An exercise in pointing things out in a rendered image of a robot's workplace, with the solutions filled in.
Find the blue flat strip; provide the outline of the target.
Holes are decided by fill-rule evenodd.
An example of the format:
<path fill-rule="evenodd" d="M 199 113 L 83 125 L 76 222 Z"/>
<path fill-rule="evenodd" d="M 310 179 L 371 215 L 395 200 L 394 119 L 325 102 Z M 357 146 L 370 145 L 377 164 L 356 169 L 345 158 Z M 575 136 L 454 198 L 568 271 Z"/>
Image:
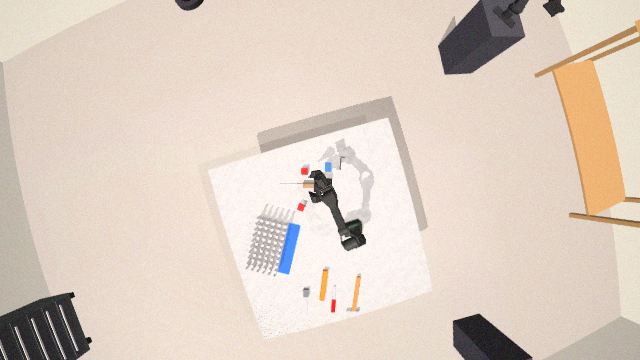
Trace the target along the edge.
<path fill-rule="evenodd" d="M 295 224 L 288 224 L 287 236 L 283 247 L 281 259 L 279 262 L 278 272 L 289 274 L 291 264 L 295 253 L 295 245 L 298 237 L 300 226 Z"/>

